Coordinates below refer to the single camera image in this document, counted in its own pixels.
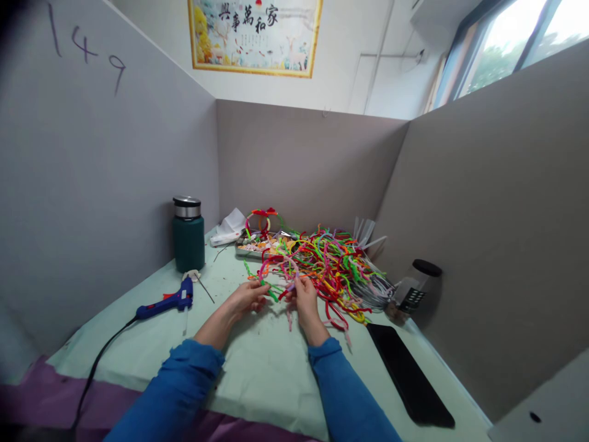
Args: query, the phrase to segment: blue glue gun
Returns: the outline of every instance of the blue glue gun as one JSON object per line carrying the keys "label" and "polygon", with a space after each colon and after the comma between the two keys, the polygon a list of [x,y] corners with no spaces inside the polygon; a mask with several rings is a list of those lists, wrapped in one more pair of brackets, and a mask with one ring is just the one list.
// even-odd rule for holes
{"label": "blue glue gun", "polygon": [[164,300],[148,306],[141,306],[135,313],[137,319],[148,319],[171,308],[184,311],[192,305],[192,280],[188,277],[182,281],[180,290],[176,293],[164,295]]}

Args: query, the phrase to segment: black phone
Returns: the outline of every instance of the black phone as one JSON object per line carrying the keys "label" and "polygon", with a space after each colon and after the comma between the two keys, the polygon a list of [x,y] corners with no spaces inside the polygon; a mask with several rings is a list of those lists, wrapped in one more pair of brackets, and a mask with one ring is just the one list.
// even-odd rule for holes
{"label": "black phone", "polygon": [[454,428],[454,418],[397,331],[385,325],[368,324],[368,332],[397,387],[409,417],[418,425]]}

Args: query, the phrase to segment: black jar lid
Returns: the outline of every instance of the black jar lid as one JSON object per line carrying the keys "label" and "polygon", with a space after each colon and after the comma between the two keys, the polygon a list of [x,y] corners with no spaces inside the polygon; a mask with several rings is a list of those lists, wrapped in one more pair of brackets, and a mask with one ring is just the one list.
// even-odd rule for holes
{"label": "black jar lid", "polygon": [[413,267],[421,273],[431,277],[439,277],[442,274],[442,269],[437,265],[425,260],[414,260]]}

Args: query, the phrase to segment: green water bottle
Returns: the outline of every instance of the green water bottle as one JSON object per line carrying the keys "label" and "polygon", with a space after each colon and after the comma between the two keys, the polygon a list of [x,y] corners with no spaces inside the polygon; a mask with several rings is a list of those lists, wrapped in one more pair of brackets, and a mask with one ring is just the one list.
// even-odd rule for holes
{"label": "green water bottle", "polygon": [[201,202],[190,196],[175,196],[172,221],[174,257],[180,273],[204,267],[204,219]]}

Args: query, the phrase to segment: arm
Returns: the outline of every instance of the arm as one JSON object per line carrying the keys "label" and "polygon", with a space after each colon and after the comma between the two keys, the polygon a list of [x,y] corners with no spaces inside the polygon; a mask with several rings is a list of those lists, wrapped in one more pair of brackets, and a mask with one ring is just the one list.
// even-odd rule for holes
{"label": "arm", "polygon": [[317,292],[310,280],[295,281],[299,323],[309,343],[309,360],[317,376],[323,412],[335,442],[401,439],[384,411],[358,377],[317,311]]}
{"label": "arm", "polygon": [[247,311],[260,311],[269,287],[259,282],[240,285],[193,339],[170,351],[158,375],[105,440],[181,440],[225,362],[220,350],[231,328]]}

